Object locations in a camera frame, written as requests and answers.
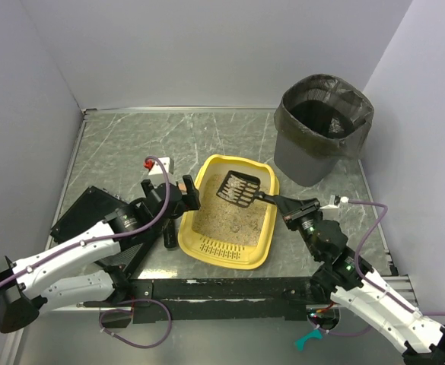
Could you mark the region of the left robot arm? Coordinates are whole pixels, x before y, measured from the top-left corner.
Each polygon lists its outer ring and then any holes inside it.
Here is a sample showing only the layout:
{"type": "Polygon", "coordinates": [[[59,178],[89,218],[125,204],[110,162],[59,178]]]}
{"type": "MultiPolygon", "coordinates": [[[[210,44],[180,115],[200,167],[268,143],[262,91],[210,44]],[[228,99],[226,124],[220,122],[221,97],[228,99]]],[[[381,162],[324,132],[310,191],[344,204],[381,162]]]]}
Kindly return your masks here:
{"type": "Polygon", "coordinates": [[[145,179],[141,187],[144,196],[132,202],[88,187],[52,227],[53,248],[15,261],[0,258],[0,332],[75,303],[127,298],[130,276],[158,238],[200,208],[190,175],[157,186],[145,179]]]}

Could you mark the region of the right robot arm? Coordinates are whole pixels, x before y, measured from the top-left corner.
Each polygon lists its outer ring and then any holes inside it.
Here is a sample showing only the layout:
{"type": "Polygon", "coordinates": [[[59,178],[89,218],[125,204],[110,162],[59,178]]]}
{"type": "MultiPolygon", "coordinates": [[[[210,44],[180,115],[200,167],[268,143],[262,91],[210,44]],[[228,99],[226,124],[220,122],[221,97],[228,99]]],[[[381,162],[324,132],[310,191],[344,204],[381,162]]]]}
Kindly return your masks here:
{"type": "Polygon", "coordinates": [[[297,231],[320,264],[310,288],[349,309],[379,332],[406,364],[445,364],[445,324],[423,314],[348,246],[340,223],[327,219],[315,198],[272,197],[286,227],[297,231]]]}

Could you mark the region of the yellow litter box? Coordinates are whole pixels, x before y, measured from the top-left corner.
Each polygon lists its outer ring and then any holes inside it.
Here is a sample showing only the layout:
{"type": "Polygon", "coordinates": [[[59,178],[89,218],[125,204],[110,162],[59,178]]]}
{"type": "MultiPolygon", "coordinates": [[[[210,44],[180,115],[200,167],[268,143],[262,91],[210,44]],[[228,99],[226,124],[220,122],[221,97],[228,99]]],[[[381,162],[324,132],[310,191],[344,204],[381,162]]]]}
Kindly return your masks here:
{"type": "MultiPolygon", "coordinates": [[[[208,179],[218,174],[225,177],[229,170],[258,177],[264,193],[269,195],[279,193],[278,178],[268,164],[243,157],[213,154],[205,161],[195,179],[200,202],[208,179]]],[[[196,212],[190,211],[184,214],[180,223],[178,242],[184,253],[211,265],[241,270],[257,268],[266,260],[277,218],[277,208],[274,205],[267,204],[265,220],[256,246],[226,243],[196,233],[192,228],[196,212]]]]}

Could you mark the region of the black slotted litter scoop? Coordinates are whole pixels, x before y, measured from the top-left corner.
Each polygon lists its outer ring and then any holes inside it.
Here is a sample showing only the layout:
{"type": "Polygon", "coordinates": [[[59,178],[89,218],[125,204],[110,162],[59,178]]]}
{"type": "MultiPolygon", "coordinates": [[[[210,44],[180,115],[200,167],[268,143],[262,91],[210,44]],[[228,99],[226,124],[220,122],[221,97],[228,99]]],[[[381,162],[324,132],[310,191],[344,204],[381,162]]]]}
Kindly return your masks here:
{"type": "Polygon", "coordinates": [[[239,208],[248,208],[255,200],[277,205],[282,197],[269,195],[261,189],[261,180],[235,170],[229,170],[216,196],[239,208]]]}

